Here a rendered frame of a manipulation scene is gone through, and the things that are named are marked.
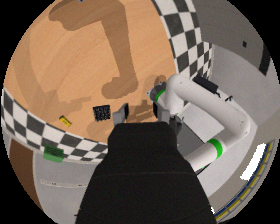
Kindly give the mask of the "yellow pocket level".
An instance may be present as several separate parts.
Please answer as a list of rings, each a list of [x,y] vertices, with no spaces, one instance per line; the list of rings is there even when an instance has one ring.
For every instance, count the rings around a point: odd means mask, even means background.
[[[71,122],[67,121],[67,119],[64,116],[61,116],[59,119],[62,123],[66,124],[67,127],[71,126]]]

